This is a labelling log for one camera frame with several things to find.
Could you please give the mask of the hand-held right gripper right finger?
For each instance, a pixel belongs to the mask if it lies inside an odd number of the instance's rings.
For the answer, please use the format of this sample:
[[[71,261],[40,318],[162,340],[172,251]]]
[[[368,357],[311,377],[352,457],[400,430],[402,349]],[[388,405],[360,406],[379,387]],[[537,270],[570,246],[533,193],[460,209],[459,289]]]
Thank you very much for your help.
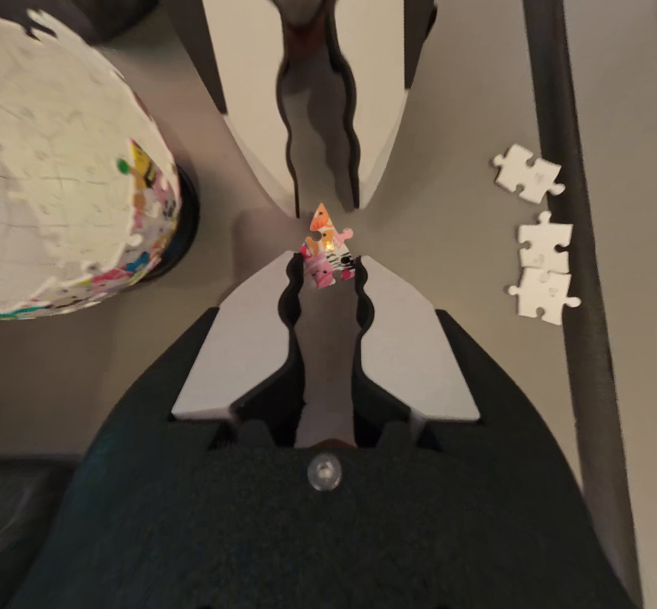
[[[428,424],[476,424],[480,411],[431,302],[370,256],[357,259],[351,373],[356,445],[400,422],[418,442]]]

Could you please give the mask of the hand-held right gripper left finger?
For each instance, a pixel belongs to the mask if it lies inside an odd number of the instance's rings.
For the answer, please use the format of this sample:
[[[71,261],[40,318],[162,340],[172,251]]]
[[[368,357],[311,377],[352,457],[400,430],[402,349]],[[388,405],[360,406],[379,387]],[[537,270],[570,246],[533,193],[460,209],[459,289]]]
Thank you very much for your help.
[[[284,252],[238,285],[218,312],[171,410],[176,421],[263,422],[292,448],[305,406],[295,325],[304,284],[299,252]]]

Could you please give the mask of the colourful puzzle ball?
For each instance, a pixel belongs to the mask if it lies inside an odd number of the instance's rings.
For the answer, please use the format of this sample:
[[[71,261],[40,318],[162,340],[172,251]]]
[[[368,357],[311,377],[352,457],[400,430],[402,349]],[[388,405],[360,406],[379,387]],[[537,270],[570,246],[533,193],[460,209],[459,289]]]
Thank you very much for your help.
[[[164,259],[183,207],[160,129],[72,30],[1,19],[1,320],[90,308]]]

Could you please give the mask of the single white puzzle piece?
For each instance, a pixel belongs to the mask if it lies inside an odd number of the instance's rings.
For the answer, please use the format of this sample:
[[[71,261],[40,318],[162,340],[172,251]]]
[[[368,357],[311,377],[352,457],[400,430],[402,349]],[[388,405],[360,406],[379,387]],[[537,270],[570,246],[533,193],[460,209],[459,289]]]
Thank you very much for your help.
[[[539,205],[547,194],[559,196],[566,189],[556,181],[560,165],[535,157],[532,151],[519,144],[495,155],[491,165],[497,170],[495,183],[527,203]]]
[[[523,268],[519,285],[506,288],[516,299],[517,314],[524,318],[540,318],[555,326],[563,324],[564,308],[577,308],[581,299],[570,296],[571,275],[538,268]]]

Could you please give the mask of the single colourful puzzle piece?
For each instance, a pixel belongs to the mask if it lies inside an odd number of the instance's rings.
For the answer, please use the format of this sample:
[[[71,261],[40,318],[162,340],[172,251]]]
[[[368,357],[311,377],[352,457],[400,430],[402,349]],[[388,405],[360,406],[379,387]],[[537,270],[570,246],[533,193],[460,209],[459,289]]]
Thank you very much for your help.
[[[348,247],[354,236],[353,230],[337,229],[324,203],[317,206],[309,230],[311,235],[306,237],[300,249],[304,278],[318,289],[335,285],[338,280],[354,278],[356,259]]]

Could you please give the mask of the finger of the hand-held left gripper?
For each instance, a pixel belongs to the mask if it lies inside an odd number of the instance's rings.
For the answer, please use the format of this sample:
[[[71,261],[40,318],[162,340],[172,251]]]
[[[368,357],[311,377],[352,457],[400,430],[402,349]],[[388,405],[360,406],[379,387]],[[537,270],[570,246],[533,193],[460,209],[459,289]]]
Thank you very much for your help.
[[[335,0],[332,54],[346,85],[353,205],[371,202],[407,102],[404,0]]]
[[[284,43],[270,0],[202,0],[226,105],[224,120],[262,189],[298,216],[298,183],[281,114]]]

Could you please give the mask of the black ball stand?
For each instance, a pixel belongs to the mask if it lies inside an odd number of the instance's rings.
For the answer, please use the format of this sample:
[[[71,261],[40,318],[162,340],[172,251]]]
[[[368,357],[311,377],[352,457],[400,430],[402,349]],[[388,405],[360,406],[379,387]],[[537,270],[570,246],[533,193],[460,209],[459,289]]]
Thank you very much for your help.
[[[151,283],[172,272],[185,259],[198,233],[201,220],[201,200],[194,182],[194,175],[187,173],[179,164],[176,165],[176,170],[181,195],[176,231],[158,264],[138,284]]]

